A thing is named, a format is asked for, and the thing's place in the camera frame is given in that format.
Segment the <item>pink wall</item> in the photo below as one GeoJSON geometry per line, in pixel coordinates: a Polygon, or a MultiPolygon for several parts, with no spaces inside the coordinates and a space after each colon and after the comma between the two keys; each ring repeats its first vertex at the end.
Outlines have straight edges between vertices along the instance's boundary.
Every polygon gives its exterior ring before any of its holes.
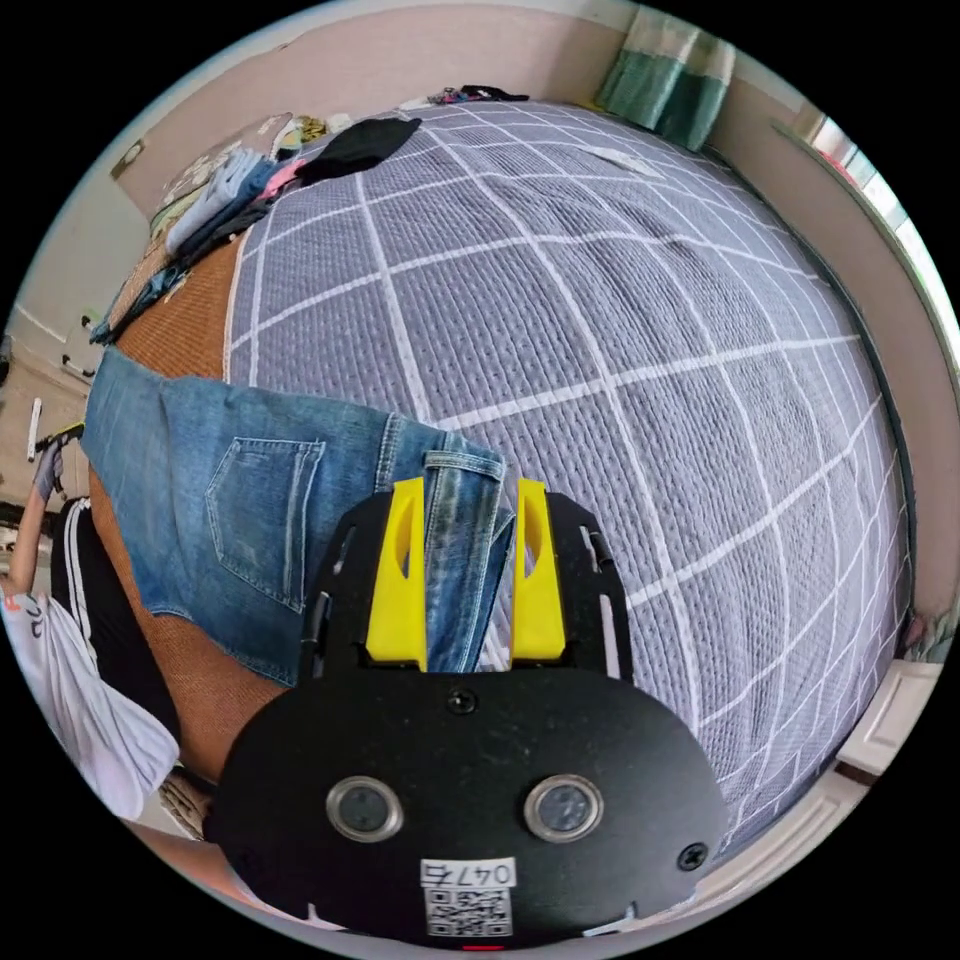
{"type": "Polygon", "coordinates": [[[169,178],[273,113],[359,117],[464,83],[587,99],[623,36],[575,17],[472,4],[341,20],[238,64],[183,101],[147,134],[146,150],[119,183],[150,216],[169,178]]]}
{"type": "Polygon", "coordinates": [[[916,288],[844,184],[771,126],[793,115],[734,80],[711,142],[819,251],[859,305],[903,425],[914,474],[916,603],[940,614],[960,590],[960,413],[916,288]]]}

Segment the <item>curtain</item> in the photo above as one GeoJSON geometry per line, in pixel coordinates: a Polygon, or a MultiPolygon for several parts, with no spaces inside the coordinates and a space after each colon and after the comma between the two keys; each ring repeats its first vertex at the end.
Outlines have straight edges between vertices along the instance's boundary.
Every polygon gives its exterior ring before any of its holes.
{"type": "Polygon", "coordinates": [[[733,75],[736,49],[658,10],[641,8],[600,92],[597,106],[699,150],[733,75]]]}

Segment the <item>black cloth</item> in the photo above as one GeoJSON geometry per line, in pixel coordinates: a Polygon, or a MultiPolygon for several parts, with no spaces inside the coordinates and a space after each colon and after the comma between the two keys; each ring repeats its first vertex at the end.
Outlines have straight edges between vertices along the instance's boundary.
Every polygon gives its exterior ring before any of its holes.
{"type": "Polygon", "coordinates": [[[279,194],[273,197],[265,197],[263,200],[254,200],[250,206],[245,207],[232,220],[228,220],[217,227],[196,250],[176,261],[180,274],[186,273],[204,257],[213,253],[217,247],[222,247],[225,243],[228,243],[231,237],[243,233],[244,230],[249,230],[255,223],[262,220],[270,212],[270,208],[278,197],[279,194]]]}
{"type": "Polygon", "coordinates": [[[503,100],[506,103],[516,103],[530,99],[525,93],[507,93],[499,87],[478,86],[472,83],[461,87],[460,92],[465,93],[468,97],[479,97],[481,100],[503,100]]]}
{"type": "Polygon", "coordinates": [[[361,120],[338,133],[319,156],[297,171],[304,187],[321,180],[333,180],[362,173],[393,156],[414,134],[421,121],[386,119],[361,120]]]}
{"type": "Polygon", "coordinates": [[[90,501],[64,504],[53,528],[50,593],[97,654],[100,679],[156,717],[180,743],[180,720],[163,674],[100,542],[90,501]]]}

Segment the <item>black pants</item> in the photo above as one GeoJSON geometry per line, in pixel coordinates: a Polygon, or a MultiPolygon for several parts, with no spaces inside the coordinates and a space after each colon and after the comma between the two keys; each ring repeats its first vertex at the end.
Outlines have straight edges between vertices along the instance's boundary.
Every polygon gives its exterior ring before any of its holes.
{"type": "Polygon", "coordinates": [[[180,721],[170,691],[85,498],[64,504],[54,524],[50,588],[96,652],[100,679],[156,717],[179,744],[180,721]]]}

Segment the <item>window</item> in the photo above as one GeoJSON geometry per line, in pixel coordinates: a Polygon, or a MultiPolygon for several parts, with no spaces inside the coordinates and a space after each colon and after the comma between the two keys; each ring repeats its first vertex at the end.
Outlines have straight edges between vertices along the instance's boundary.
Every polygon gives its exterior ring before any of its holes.
{"type": "Polygon", "coordinates": [[[822,118],[809,142],[816,150],[846,170],[862,195],[900,241],[900,246],[933,303],[937,313],[936,320],[939,321],[951,354],[954,374],[960,377],[960,329],[957,327],[957,316],[933,258],[896,194],[877,172],[877,168],[864,156],[863,151],[829,117],[822,118]]]}

